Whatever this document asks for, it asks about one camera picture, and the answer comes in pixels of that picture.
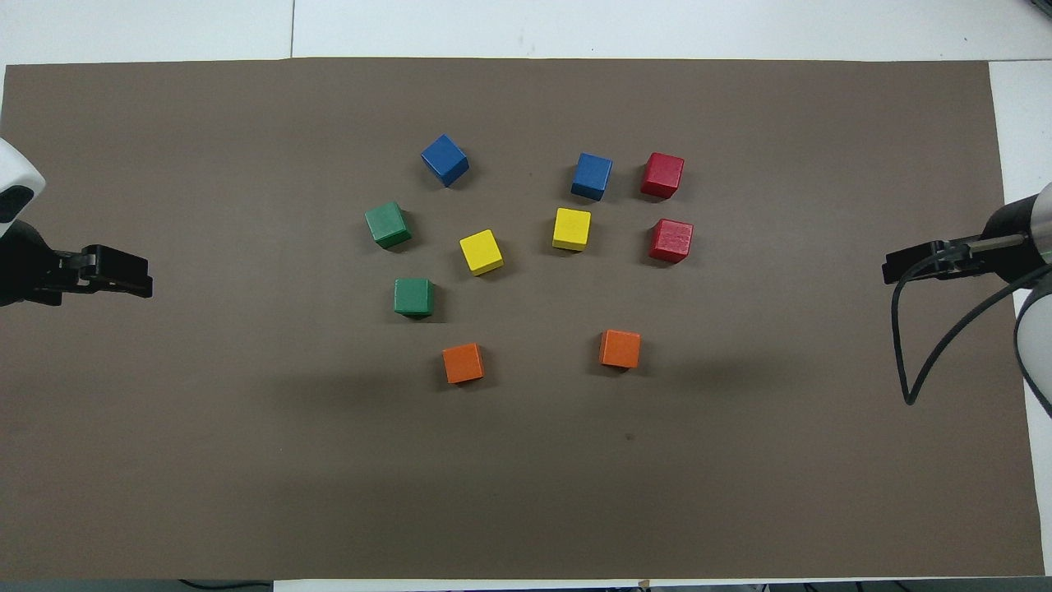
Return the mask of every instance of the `blue block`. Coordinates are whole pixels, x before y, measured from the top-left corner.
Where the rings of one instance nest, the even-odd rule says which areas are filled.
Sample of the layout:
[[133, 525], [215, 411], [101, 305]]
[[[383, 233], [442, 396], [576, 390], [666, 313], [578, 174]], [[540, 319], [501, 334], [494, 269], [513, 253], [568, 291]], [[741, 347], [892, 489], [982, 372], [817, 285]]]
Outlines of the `blue block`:
[[447, 187], [467, 171], [467, 155], [445, 134], [424, 148], [420, 156], [424, 159], [424, 164]]
[[595, 201], [603, 199], [603, 191], [606, 190], [606, 181], [610, 178], [611, 167], [613, 167], [613, 161], [609, 158], [594, 156], [586, 151], [581, 152], [570, 192]]

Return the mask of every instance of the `green block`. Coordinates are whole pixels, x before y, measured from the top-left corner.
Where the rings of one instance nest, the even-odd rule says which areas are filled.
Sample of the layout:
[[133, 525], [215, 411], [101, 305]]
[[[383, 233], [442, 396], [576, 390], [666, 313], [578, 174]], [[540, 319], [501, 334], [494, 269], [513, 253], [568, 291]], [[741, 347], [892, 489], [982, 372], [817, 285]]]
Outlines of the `green block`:
[[384, 248], [412, 238], [412, 232], [409, 231], [409, 226], [406, 225], [405, 218], [402, 217], [402, 208], [393, 201], [366, 211], [365, 221], [369, 224], [372, 240]]
[[434, 312], [434, 284], [423, 277], [394, 280], [394, 312], [407, 318], [426, 318]]

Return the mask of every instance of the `brown paper mat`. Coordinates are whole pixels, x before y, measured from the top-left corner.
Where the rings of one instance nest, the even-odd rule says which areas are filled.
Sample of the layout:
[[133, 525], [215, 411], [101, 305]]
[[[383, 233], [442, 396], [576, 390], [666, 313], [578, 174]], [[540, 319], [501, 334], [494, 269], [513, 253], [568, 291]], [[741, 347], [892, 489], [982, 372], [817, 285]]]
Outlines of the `brown paper mat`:
[[[1041, 572], [1011, 306], [907, 408], [881, 282], [1002, 203], [984, 63], [13, 66], [0, 131], [48, 179], [24, 219], [148, 257], [157, 293], [0, 311], [4, 578]], [[653, 150], [687, 161], [660, 203]], [[645, 256], [661, 217], [695, 224], [677, 265]], [[486, 227], [507, 262], [471, 277]], [[391, 311], [413, 275], [426, 322]], [[906, 292], [911, 372], [998, 281]], [[604, 329], [638, 370], [598, 365]], [[468, 342], [487, 376], [445, 385]]]

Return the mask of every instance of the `yellow block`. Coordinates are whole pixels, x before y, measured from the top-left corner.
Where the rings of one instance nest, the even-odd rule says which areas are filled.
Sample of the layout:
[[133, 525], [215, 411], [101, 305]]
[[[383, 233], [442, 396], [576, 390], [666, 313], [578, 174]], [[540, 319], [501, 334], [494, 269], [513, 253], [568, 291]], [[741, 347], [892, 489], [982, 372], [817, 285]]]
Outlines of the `yellow block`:
[[504, 264], [501, 249], [497, 247], [497, 239], [493, 238], [493, 230], [489, 228], [462, 238], [461, 250], [464, 251], [464, 259], [472, 274], [482, 274]]
[[560, 207], [555, 209], [555, 232], [551, 245], [570, 250], [584, 250], [588, 245], [588, 226], [591, 211]]

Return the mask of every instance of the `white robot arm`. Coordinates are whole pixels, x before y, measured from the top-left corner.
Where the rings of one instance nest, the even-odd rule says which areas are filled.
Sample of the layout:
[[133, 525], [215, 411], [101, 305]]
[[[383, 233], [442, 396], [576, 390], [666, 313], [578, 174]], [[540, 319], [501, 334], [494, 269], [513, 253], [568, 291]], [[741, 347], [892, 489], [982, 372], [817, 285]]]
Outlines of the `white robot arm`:
[[57, 307], [62, 293], [124, 291], [149, 299], [147, 261], [102, 244], [53, 250], [19, 219], [44, 189], [44, 178], [14, 146], [0, 139], [0, 307], [28, 301]]
[[22, 152], [0, 138], [0, 237], [44, 190], [44, 178]]

